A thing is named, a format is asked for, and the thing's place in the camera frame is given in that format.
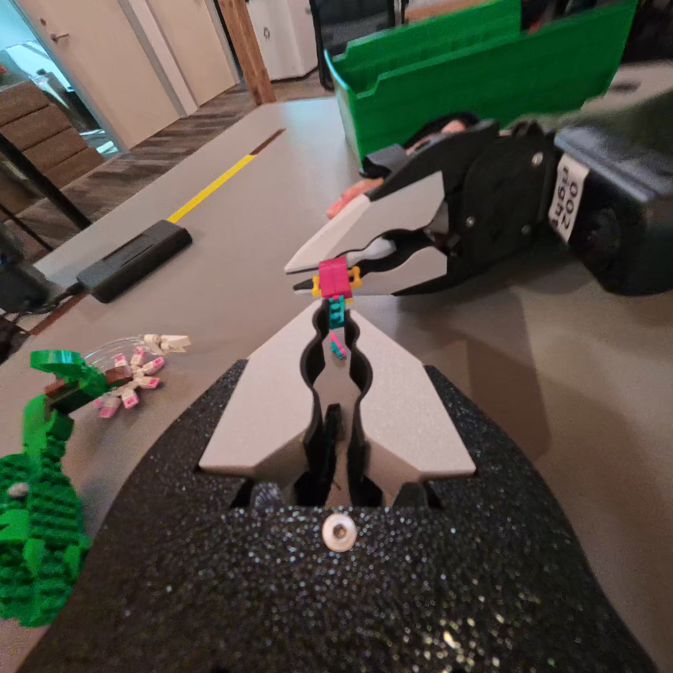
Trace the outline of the pink white lego flower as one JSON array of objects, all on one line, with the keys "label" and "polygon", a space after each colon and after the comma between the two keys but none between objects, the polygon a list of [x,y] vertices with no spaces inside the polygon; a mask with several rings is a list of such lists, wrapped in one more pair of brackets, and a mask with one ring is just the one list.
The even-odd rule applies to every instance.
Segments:
[{"label": "pink white lego flower", "polygon": [[130,354],[114,353],[108,363],[95,363],[108,379],[109,390],[94,400],[100,418],[109,419],[120,409],[139,404],[139,391],[155,390],[161,384],[157,373],[165,359],[146,346],[134,346]]}]

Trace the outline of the green lego plant model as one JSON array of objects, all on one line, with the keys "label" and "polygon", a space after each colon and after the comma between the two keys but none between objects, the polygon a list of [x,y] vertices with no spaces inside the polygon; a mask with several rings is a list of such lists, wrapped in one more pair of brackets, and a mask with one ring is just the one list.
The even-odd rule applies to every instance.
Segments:
[{"label": "green lego plant model", "polygon": [[38,628],[66,604],[91,545],[63,473],[70,415],[114,384],[75,351],[33,351],[30,366],[56,382],[24,407],[21,452],[1,458],[1,619]]}]

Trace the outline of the white recycling bin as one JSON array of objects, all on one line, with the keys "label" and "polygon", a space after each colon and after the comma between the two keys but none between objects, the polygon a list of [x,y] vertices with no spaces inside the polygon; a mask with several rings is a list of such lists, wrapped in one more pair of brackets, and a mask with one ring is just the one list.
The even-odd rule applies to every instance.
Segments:
[{"label": "white recycling bin", "polygon": [[316,70],[309,1],[248,1],[247,7],[270,80],[294,80]]}]

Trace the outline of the black flat box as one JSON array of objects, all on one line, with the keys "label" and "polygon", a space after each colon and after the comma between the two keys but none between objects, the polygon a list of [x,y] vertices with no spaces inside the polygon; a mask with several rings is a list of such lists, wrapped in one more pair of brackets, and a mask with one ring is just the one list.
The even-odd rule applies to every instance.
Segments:
[{"label": "black flat box", "polygon": [[109,304],[192,244],[180,225],[160,220],[77,275],[83,290]]}]

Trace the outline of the green plastic bin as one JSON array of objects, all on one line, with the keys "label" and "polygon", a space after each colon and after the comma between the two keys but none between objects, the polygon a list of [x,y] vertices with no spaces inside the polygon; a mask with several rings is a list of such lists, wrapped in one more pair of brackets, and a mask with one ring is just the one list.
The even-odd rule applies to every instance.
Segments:
[{"label": "green plastic bin", "polygon": [[428,122],[472,112],[509,124],[580,109],[609,88],[637,1],[522,29],[520,1],[488,1],[325,54],[345,137],[363,159]]}]

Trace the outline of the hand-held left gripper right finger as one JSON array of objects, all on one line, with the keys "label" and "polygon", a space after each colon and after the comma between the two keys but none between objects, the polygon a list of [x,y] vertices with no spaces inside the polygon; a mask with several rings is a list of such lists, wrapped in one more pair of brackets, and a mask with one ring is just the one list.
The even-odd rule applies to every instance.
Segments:
[{"label": "hand-held left gripper right finger", "polygon": [[476,464],[423,363],[355,310],[349,376],[358,388],[347,450],[354,506],[383,506],[405,484],[470,478]]}]

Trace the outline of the brown tape strip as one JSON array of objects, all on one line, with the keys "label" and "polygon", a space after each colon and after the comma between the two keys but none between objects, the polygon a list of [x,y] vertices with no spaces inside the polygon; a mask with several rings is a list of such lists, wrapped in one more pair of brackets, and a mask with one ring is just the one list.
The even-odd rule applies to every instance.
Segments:
[{"label": "brown tape strip", "polygon": [[286,131],[285,128],[278,129],[274,131],[273,134],[271,134],[269,137],[267,137],[260,145],[255,147],[253,150],[249,152],[250,156],[258,156],[266,147],[268,147],[270,144],[272,144],[273,141],[278,139],[279,137],[282,136],[282,134]]}]

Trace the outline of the wooden post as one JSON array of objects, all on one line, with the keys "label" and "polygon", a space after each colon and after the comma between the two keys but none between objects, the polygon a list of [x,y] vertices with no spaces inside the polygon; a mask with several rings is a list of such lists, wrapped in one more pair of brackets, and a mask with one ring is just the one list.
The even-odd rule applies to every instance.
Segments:
[{"label": "wooden post", "polygon": [[257,106],[276,102],[245,1],[217,1],[238,57],[246,88]]}]

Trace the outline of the white door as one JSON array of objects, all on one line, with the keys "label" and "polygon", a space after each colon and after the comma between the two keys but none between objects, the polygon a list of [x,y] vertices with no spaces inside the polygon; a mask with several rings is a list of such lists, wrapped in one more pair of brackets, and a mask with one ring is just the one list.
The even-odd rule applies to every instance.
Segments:
[{"label": "white door", "polygon": [[148,1],[198,108],[239,83],[214,1]]},{"label": "white door", "polygon": [[178,120],[176,107],[118,1],[15,4],[118,147],[135,147]]}]

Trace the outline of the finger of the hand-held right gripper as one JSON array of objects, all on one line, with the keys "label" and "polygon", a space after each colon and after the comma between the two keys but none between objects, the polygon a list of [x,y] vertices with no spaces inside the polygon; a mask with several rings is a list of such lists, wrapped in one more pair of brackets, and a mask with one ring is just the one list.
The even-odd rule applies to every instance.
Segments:
[{"label": "finger of the hand-held right gripper", "polygon": [[393,169],[307,240],[287,262],[285,273],[316,270],[319,263],[365,250],[388,233],[422,230],[496,140],[496,126],[471,126],[429,135],[410,152],[396,145],[375,153],[374,159],[394,159]]},{"label": "finger of the hand-held right gripper", "polygon": [[315,236],[293,256],[293,291],[309,295],[319,262],[346,257],[349,268],[357,266],[361,284],[353,294],[394,295],[445,275],[447,256],[424,233],[394,233],[391,237],[328,240]]}]

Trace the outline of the black mesh chair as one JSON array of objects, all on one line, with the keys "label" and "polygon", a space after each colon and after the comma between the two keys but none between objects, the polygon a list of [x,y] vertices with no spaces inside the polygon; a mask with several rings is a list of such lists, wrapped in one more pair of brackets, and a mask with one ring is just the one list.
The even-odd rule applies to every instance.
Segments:
[{"label": "black mesh chair", "polygon": [[340,55],[351,40],[395,27],[405,17],[407,1],[309,1],[312,16],[318,76],[327,91],[333,91],[325,54]]}]

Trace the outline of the white lego piece clear stems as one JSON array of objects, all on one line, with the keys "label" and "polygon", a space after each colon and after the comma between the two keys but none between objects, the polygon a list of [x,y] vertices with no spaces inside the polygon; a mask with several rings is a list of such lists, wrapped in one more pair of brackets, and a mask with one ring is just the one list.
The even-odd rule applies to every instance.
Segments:
[{"label": "white lego piece clear stems", "polygon": [[101,371],[116,366],[141,367],[157,358],[185,353],[192,345],[187,335],[139,334],[109,341],[83,356]]}]

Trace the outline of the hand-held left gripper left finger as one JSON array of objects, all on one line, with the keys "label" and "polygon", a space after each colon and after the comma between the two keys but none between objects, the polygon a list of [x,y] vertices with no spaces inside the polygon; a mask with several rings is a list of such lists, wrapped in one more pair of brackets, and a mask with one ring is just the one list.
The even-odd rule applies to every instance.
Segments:
[{"label": "hand-held left gripper left finger", "polygon": [[248,358],[198,466],[324,502],[324,304],[314,302]]}]

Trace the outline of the yellow tape strip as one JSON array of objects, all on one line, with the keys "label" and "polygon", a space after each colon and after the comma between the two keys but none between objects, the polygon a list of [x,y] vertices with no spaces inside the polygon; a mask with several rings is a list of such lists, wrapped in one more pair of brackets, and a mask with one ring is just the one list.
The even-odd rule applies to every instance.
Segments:
[{"label": "yellow tape strip", "polygon": [[226,182],[232,179],[237,173],[243,170],[250,162],[257,158],[256,154],[247,154],[228,168],[223,174],[218,176],[210,184],[206,185],[201,191],[199,191],[194,197],[192,197],[188,202],[183,204],[178,210],[173,212],[168,218],[167,221],[173,224],[177,224],[183,217],[188,215],[194,209],[196,209],[202,202],[209,198],[213,193],[220,189]]}]

